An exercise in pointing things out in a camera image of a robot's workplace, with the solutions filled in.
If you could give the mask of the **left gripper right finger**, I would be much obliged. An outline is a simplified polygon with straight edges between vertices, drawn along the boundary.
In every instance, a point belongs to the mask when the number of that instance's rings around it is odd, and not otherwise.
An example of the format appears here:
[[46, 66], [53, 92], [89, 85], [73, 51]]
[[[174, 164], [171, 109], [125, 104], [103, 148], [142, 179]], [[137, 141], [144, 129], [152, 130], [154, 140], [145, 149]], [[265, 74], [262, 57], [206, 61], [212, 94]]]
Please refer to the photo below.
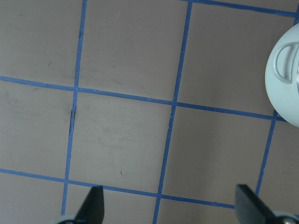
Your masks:
[[272, 211], [246, 184], [235, 187], [235, 214], [241, 224], [297, 224], [291, 213]]

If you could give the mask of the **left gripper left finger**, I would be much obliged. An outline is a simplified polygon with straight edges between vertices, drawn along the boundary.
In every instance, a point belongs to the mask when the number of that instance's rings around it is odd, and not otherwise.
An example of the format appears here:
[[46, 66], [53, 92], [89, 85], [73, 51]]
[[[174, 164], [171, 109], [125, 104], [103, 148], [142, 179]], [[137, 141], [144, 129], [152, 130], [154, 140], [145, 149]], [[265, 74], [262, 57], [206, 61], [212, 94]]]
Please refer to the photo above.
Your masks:
[[91, 187], [85, 200], [75, 215], [63, 215], [53, 224], [101, 224], [105, 215], [104, 192], [102, 186]]

